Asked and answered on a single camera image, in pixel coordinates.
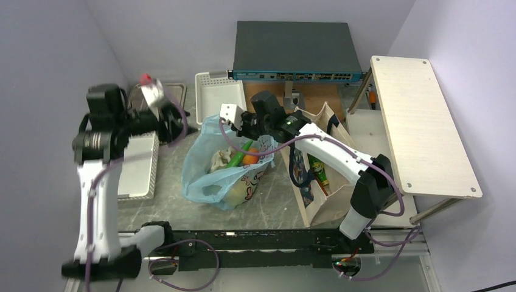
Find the green chili pepper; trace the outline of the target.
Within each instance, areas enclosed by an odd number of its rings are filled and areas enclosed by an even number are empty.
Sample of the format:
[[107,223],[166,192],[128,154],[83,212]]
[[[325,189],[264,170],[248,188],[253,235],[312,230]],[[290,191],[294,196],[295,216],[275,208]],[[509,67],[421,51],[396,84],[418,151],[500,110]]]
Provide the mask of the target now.
[[[253,144],[253,141],[248,141],[243,147],[242,147],[242,150],[244,151],[248,151],[249,148],[252,146]],[[230,167],[237,167],[243,160],[245,154],[241,151],[238,151],[232,158],[231,160],[228,162],[226,168],[230,168]]]

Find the light blue plastic grocery bag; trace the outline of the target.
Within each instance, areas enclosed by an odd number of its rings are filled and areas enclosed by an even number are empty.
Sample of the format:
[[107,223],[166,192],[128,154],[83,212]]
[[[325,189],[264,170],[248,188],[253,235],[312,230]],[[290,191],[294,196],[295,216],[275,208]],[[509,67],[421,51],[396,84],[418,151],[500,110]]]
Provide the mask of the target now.
[[[211,204],[221,210],[231,210],[235,207],[228,206],[224,201],[225,195],[237,181],[251,183],[256,189],[266,169],[274,166],[274,154],[260,156],[257,164],[223,168],[213,173],[209,172],[211,158],[218,150],[232,147],[223,137],[226,133],[231,142],[242,148],[248,141],[244,137],[237,137],[228,125],[219,129],[219,118],[210,116],[205,118],[201,126],[200,135],[186,154],[183,171],[181,174],[182,194],[186,199],[203,204]],[[270,136],[261,136],[253,141],[250,148],[259,149],[259,153],[270,151],[278,146],[278,143]]]

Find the beige canvas tote bag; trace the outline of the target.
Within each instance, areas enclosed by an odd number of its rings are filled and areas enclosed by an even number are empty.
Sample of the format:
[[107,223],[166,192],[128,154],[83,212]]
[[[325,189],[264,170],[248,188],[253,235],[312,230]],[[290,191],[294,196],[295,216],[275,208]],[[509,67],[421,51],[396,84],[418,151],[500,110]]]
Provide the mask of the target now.
[[305,227],[337,220],[346,215],[354,186],[322,160],[297,148],[280,150]]

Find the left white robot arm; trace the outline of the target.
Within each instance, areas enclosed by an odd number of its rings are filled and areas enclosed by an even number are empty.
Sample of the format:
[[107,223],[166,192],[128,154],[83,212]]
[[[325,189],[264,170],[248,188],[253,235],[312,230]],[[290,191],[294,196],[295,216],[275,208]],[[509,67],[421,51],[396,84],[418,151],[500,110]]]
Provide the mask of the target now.
[[95,282],[134,279],[151,252],[165,256],[175,247],[166,221],[143,224],[129,238],[117,228],[118,187],[122,164],[142,159],[125,156],[130,138],[155,133],[174,145],[193,131],[187,113],[159,80],[141,83],[147,109],[130,106],[126,92],[114,83],[89,88],[89,107],[72,141],[80,180],[80,230],[74,255],[61,266],[63,277]]

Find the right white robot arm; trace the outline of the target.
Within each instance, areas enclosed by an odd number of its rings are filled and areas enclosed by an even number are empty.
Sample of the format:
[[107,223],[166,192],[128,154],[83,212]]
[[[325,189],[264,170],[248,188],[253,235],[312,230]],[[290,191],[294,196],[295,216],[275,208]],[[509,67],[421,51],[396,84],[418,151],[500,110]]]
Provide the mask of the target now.
[[301,111],[286,113],[269,91],[255,94],[251,103],[255,112],[235,104],[220,107],[220,123],[228,124],[238,137],[257,140],[269,135],[280,144],[312,155],[334,169],[353,186],[350,208],[339,226],[335,244],[342,252],[358,246],[362,234],[393,194],[401,196],[393,178],[391,161],[384,155],[372,157],[332,137]]

